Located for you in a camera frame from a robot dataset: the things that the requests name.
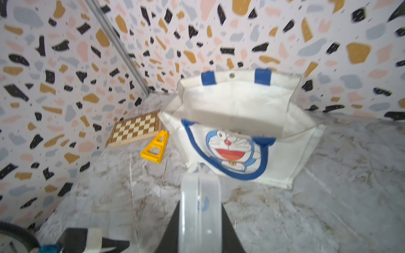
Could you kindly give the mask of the blue compass case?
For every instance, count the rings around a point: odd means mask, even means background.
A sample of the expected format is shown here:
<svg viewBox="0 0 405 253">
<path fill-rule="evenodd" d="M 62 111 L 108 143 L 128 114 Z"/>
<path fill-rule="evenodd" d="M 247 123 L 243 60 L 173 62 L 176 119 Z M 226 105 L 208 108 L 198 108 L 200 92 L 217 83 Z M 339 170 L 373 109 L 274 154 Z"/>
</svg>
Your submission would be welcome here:
<svg viewBox="0 0 405 253">
<path fill-rule="evenodd" d="M 181 181 L 178 251 L 221 253 L 221 188 L 216 174 L 202 162 L 192 163 Z"/>
</svg>

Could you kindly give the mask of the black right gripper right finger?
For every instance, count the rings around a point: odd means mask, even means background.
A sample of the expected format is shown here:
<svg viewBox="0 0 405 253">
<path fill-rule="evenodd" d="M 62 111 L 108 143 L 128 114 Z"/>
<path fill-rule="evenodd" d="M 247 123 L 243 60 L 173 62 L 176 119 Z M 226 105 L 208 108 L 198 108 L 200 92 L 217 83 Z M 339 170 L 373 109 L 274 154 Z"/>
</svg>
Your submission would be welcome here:
<svg viewBox="0 0 405 253">
<path fill-rule="evenodd" d="M 222 253 L 245 253 L 231 220 L 221 204 Z"/>
</svg>

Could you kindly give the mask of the white Doraemon canvas bag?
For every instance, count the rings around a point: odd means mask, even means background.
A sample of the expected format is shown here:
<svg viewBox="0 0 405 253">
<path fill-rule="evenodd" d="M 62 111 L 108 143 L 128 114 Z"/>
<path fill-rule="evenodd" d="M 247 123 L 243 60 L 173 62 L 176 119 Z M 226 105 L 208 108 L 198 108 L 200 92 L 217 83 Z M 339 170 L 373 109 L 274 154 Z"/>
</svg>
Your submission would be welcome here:
<svg viewBox="0 0 405 253">
<path fill-rule="evenodd" d="M 187 166 L 291 189 L 325 126 L 296 105 L 300 74 L 207 71 L 182 79 L 159 113 Z"/>
</svg>

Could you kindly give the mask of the yellow plastic triangular stand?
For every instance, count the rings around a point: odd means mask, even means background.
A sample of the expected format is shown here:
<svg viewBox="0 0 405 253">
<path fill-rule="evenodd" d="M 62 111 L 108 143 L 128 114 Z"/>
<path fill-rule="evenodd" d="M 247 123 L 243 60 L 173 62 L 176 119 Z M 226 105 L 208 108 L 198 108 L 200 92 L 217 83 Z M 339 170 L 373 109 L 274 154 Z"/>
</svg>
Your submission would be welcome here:
<svg viewBox="0 0 405 253">
<path fill-rule="evenodd" d="M 169 134 L 167 131 L 160 131 L 151 143 L 140 154 L 141 158 L 146 160 L 161 163 L 165 148 L 167 145 Z"/>
</svg>

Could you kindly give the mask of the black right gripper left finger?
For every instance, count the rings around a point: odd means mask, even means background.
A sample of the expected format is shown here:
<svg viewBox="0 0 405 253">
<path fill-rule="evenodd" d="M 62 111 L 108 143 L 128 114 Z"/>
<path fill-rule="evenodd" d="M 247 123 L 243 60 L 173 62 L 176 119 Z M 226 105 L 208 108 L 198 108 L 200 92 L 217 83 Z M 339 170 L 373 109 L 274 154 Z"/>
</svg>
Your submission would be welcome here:
<svg viewBox="0 0 405 253">
<path fill-rule="evenodd" d="M 178 253 L 179 217 L 180 201 L 176 204 L 176 208 L 155 253 Z"/>
</svg>

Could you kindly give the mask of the wooden folding chess board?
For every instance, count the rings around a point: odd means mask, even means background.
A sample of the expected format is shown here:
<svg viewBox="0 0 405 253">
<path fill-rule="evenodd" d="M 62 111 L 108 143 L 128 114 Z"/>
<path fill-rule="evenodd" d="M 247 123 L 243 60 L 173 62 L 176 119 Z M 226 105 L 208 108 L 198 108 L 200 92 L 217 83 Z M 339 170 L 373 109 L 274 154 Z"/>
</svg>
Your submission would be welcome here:
<svg viewBox="0 0 405 253">
<path fill-rule="evenodd" d="M 159 113 L 157 110 L 116 122 L 106 146 L 118 147 L 154 138 L 162 130 Z"/>
</svg>

